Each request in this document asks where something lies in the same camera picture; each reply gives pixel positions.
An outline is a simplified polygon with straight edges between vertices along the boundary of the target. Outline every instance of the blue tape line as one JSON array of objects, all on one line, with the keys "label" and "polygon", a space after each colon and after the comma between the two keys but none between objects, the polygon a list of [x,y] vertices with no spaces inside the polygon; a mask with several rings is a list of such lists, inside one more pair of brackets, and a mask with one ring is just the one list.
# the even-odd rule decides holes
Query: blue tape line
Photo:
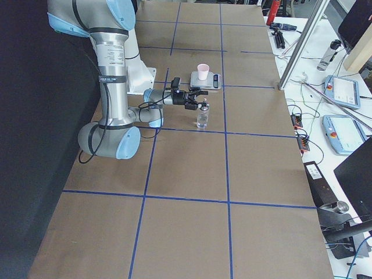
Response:
[{"label": "blue tape line", "polygon": [[162,46],[139,46],[138,48],[170,49],[170,48],[164,48]]},{"label": "blue tape line", "polygon": [[230,279],[234,279],[233,265],[233,236],[231,232],[231,206],[230,206],[230,179],[228,175],[228,144],[227,144],[227,120],[226,120],[226,99],[225,99],[225,74],[223,59],[223,31],[222,31],[222,9],[220,4],[220,35],[221,35],[221,65],[222,65],[222,92],[223,92],[223,120],[225,136],[225,161],[226,161],[226,191],[227,191],[227,220],[228,220],[228,248],[230,257]]},{"label": "blue tape line", "polygon": [[273,86],[254,86],[254,85],[225,85],[225,87],[243,87],[243,88],[267,88],[275,89]]},{"label": "blue tape line", "polygon": [[169,74],[169,68],[167,68],[167,73],[165,74],[165,80],[164,80],[164,87],[163,90],[167,87],[167,80],[168,80],[168,74]]},{"label": "blue tape line", "polygon": [[181,24],[201,24],[201,25],[222,25],[222,26],[248,26],[248,27],[267,27],[266,25],[254,25],[254,24],[221,24],[221,23],[196,23],[196,22],[172,22],[165,20],[136,20],[137,22],[156,22],[156,23],[181,23]]},{"label": "blue tape line", "polygon": [[194,199],[194,198],[179,198],[176,196],[153,196],[147,195],[149,199],[169,199],[174,201],[188,201],[188,202],[210,202],[210,203],[227,203],[227,201],[218,201],[216,199]]},{"label": "blue tape line", "polygon": [[165,21],[165,20],[144,20],[144,19],[137,19],[136,20],[137,22],[156,22],[156,23],[176,23],[176,22],[173,22],[173,21]]},{"label": "blue tape line", "polygon": [[258,53],[258,54],[273,54],[272,52],[264,52],[264,51],[241,51],[242,53]]},{"label": "blue tape line", "polygon": [[179,51],[217,51],[220,52],[218,49],[199,49],[199,48],[164,48],[162,46],[139,46],[139,48],[149,48],[149,49],[169,49],[171,51],[173,50],[179,50]]},{"label": "blue tape line", "polygon": [[137,225],[137,232],[135,233],[135,241],[134,241],[133,254],[132,254],[132,260],[131,260],[131,263],[130,263],[130,269],[129,269],[128,279],[131,279],[132,278],[132,273],[133,273],[135,253],[137,251],[138,237],[140,235],[140,229],[141,229],[141,223],[142,223],[142,216],[144,214],[145,201],[146,201],[146,193],[147,193],[147,187],[148,187],[148,184],[149,184],[149,179],[150,179],[150,174],[151,174],[153,154],[155,153],[156,136],[157,135],[155,134],[154,139],[153,139],[153,144],[152,144],[152,150],[151,150],[151,156],[150,156],[150,162],[149,162],[149,169],[148,169],[147,177],[146,177],[146,184],[145,184],[144,196],[142,198],[141,212],[139,213],[139,219],[138,219],[138,225]]},{"label": "blue tape line", "polygon": [[252,135],[254,137],[274,137],[274,138],[296,138],[295,135],[270,135],[270,134],[253,134],[240,132],[226,132],[229,135]]},{"label": "blue tape line", "polygon": [[257,202],[230,202],[233,205],[253,205],[253,206],[267,206],[271,208],[298,208],[298,209],[316,209],[316,206],[304,205],[278,205],[275,203],[257,203]]},{"label": "blue tape line", "polygon": [[82,191],[82,190],[62,190],[64,193],[78,193],[78,194],[91,194],[91,195],[107,195],[107,196],[130,196],[135,198],[143,198],[143,195],[138,194],[125,194],[114,192],[99,192],[99,191]]},{"label": "blue tape line", "polygon": [[82,191],[82,190],[63,190],[65,193],[73,194],[91,194],[91,195],[107,195],[107,196],[128,196],[135,198],[149,198],[149,199],[170,199],[176,201],[190,201],[190,202],[210,202],[210,203],[225,203],[234,205],[249,205],[249,206],[267,206],[271,208],[298,208],[298,209],[316,209],[315,206],[305,205],[279,205],[276,203],[257,203],[257,202],[237,202],[237,201],[219,201],[217,199],[195,199],[195,198],[179,198],[176,196],[155,196],[155,195],[138,195],[115,192],[98,192],[98,191]]},{"label": "blue tape line", "polygon": [[266,25],[254,25],[254,24],[229,24],[229,23],[225,23],[225,24],[222,24],[224,26],[247,26],[247,27],[267,27]]},{"label": "blue tape line", "polygon": [[174,33],[173,33],[172,46],[171,46],[170,54],[169,54],[170,56],[172,56],[172,52],[173,52],[174,39],[175,39],[175,37],[176,37],[177,23],[178,23],[178,17],[180,16],[180,10],[181,10],[181,2],[180,2],[180,4],[178,5],[178,12],[177,12],[177,18],[176,18],[176,25],[174,26]]},{"label": "blue tape line", "polygon": [[[152,127],[137,126],[141,129],[154,129]],[[222,132],[222,131],[206,131],[206,130],[183,130],[176,128],[162,128],[167,131],[179,131],[179,132],[194,132],[194,133],[213,133],[213,134],[227,134],[227,135],[251,135],[254,137],[275,137],[275,138],[296,138],[294,135],[270,135],[270,134],[254,134],[254,133],[241,133],[241,132]]]},{"label": "blue tape line", "polygon": [[220,23],[200,23],[200,22],[178,22],[181,24],[200,24],[200,25],[217,25],[219,26]]}]

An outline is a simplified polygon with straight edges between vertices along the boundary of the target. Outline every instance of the blue tape grid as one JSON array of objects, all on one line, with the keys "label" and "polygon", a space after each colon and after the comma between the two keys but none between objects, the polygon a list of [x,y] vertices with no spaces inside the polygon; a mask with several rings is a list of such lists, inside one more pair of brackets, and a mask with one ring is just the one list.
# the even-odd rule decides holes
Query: blue tape grid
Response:
[{"label": "blue tape grid", "polygon": [[172,52],[173,52],[174,38],[176,37],[177,24],[178,24],[178,17],[180,16],[180,10],[181,10],[181,2],[180,2],[180,4],[178,5],[178,12],[177,12],[176,24],[175,24],[175,26],[174,26],[174,33],[173,33],[172,46],[170,47],[170,53],[169,53],[170,56],[172,56]]},{"label": "blue tape grid", "polygon": [[[170,201],[206,202],[206,203],[227,204],[227,201],[220,201],[220,200],[217,200],[217,199],[181,198],[181,197],[178,197],[178,196],[155,196],[155,195],[140,195],[140,194],[117,193],[117,192],[67,190],[67,189],[64,189],[62,192],[64,192],[64,193],[74,193],[74,194],[104,195],[104,196],[127,196],[127,197],[130,197],[130,198],[165,199],[165,200],[170,200]],[[230,204],[232,204],[232,205],[244,205],[244,206],[265,206],[265,207],[271,207],[271,208],[316,209],[315,206],[280,205],[280,204],[276,204],[276,203],[261,203],[261,202],[230,201]]]},{"label": "blue tape grid", "polygon": [[[189,202],[208,202],[208,203],[223,203],[227,205],[227,215],[228,215],[228,243],[229,243],[229,254],[230,254],[230,279],[234,279],[234,271],[233,271],[233,239],[232,239],[232,232],[231,232],[231,204],[233,205],[245,205],[245,206],[269,206],[269,207],[277,207],[277,208],[295,208],[295,209],[316,209],[314,206],[301,206],[301,205],[280,205],[280,204],[270,204],[270,203],[253,203],[253,202],[238,202],[238,201],[231,201],[230,200],[230,180],[229,180],[229,169],[228,169],[228,134],[237,134],[237,135],[254,135],[259,137],[283,137],[283,138],[295,138],[295,136],[286,136],[286,135],[267,135],[267,134],[252,134],[252,133],[234,133],[227,131],[227,116],[226,116],[226,99],[225,99],[225,87],[248,87],[248,88],[274,88],[274,87],[262,87],[262,86],[248,86],[248,85],[225,85],[224,82],[224,50],[223,50],[223,26],[251,26],[251,27],[265,27],[266,26],[258,26],[258,25],[248,25],[248,24],[223,24],[222,23],[222,12],[221,12],[221,5],[220,5],[220,23],[188,23],[188,22],[178,22],[178,17],[180,14],[181,3],[178,6],[177,11],[177,19],[175,22],[165,22],[165,23],[175,23],[174,27],[174,34],[171,48],[159,48],[159,49],[169,49],[170,55],[172,54],[174,49],[186,50],[186,51],[219,51],[221,52],[221,61],[222,61],[222,78],[223,78],[223,108],[224,108],[224,131],[201,131],[201,130],[182,130],[182,129],[173,129],[173,128],[162,128],[162,130],[170,130],[170,131],[189,131],[189,132],[196,132],[196,133],[219,133],[224,134],[225,139],[225,158],[226,158],[226,187],[227,187],[227,200],[226,201],[218,201],[212,199],[194,199],[194,198],[179,198],[179,197],[172,197],[172,196],[154,196],[154,195],[147,195],[148,183],[149,178],[151,175],[151,168],[153,162],[153,156],[156,148],[156,139],[157,136],[153,139],[153,145],[151,150],[151,157],[149,161],[148,173],[146,177],[146,184],[143,195],[139,194],[125,194],[125,193],[115,193],[115,192],[98,192],[98,191],[80,191],[80,190],[63,190],[65,193],[76,193],[76,194],[93,194],[93,195],[111,195],[111,196],[127,196],[133,198],[142,198],[141,204],[141,211],[139,214],[137,231],[135,235],[135,242],[133,247],[133,253],[131,258],[130,264],[130,271],[128,274],[128,279],[132,278],[133,274],[133,267],[135,263],[135,254],[137,251],[138,239],[140,235],[142,217],[145,209],[145,202],[146,199],[166,199],[166,200],[177,200],[177,201],[189,201]],[[152,20],[138,20],[138,22],[162,22],[162,21],[152,21]],[[221,50],[209,50],[209,49],[182,49],[182,48],[174,48],[174,39],[176,37],[177,32],[177,25],[178,24],[211,24],[211,25],[219,25],[220,26],[220,36],[221,36]],[[165,76],[164,82],[156,82],[164,84],[164,88],[170,82],[167,81],[168,79],[169,68],[167,69],[167,73]]]},{"label": "blue tape grid", "polygon": [[226,121],[226,99],[225,99],[225,72],[223,60],[223,31],[222,31],[222,8],[220,5],[220,35],[221,35],[221,61],[222,61],[222,93],[223,93],[223,120],[225,134],[225,160],[226,160],[226,190],[227,190],[227,221],[228,221],[228,250],[230,257],[230,279],[234,279],[233,264],[233,236],[231,233],[231,205],[230,205],[230,179],[228,176],[228,145],[227,145],[227,121]]}]

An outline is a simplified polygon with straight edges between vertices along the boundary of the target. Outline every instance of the light blue joint cap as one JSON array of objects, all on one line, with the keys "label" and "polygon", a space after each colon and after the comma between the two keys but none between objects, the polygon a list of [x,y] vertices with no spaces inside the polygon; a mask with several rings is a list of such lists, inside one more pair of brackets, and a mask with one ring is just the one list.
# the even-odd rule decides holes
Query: light blue joint cap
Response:
[{"label": "light blue joint cap", "polygon": [[106,0],[112,15],[125,30],[132,30],[135,26],[135,13],[131,0]]},{"label": "light blue joint cap", "polygon": [[150,95],[153,89],[146,89],[144,92],[144,102],[148,102],[150,100]]},{"label": "light blue joint cap", "polygon": [[131,127],[123,135],[116,150],[116,159],[130,159],[140,145],[141,133],[137,127]]},{"label": "light blue joint cap", "polygon": [[164,118],[149,122],[151,128],[159,128],[164,123]]},{"label": "light blue joint cap", "polygon": [[48,13],[49,25],[56,30],[57,32],[65,33],[68,35],[76,36],[76,37],[83,37],[89,38],[89,33],[86,32],[84,29],[77,27],[59,17]]}]

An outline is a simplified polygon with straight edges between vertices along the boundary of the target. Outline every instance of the water bottle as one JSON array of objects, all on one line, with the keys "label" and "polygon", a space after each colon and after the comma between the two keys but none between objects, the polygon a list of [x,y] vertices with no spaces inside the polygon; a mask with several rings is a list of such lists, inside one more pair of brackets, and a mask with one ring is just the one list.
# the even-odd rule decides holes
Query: water bottle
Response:
[{"label": "water bottle", "polygon": [[330,62],[333,61],[335,55],[336,55],[336,50],[339,48],[341,45],[340,40],[334,40],[332,41],[330,47],[327,49],[325,54],[323,55],[323,58],[319,62],[318,66],[316,67],[320,71],[325,71]]},{"label": "water bottle", "polygon": [[207,103],[207,99],[204,98],[203,102],[206,103],[206,106],[201,106],[198,109],[198,118],[196,119],[196,126],[200,129],[207,127],[209,116],[209,104]]}]

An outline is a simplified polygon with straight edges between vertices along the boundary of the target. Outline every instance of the blue cable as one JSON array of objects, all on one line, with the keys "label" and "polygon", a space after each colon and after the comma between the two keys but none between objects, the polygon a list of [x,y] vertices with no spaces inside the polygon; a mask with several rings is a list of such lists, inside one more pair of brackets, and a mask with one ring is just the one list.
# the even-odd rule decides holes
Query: blue cable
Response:
[{"label": "blue cable", "polygon": [[358,253],[359,253],[360,248],[362,247],[363,243],[365,243],[365,242],[366,242],[368,239],[370,239],[371,237],[372,237],[372,235],[370,235],[369,237],[367,237],[366,239],[364,239],[364,240],[362,241],[362,243],[359,245],[358,249],[356,250],[355,255],[354,255],[354,258],[353,258],[353,261],[351,262],[351,265],[350,265],[350,268],[349,268],[349,271],[348,271],[348,275],[346,275],[346,279],[350,279],[350,278],[349,278],[349,275],[350,275],[351,269],[353,268],[354,262],[355,262],[355,260],[356,260],[356,257],[357,257],[357,255],[358,255]]}]

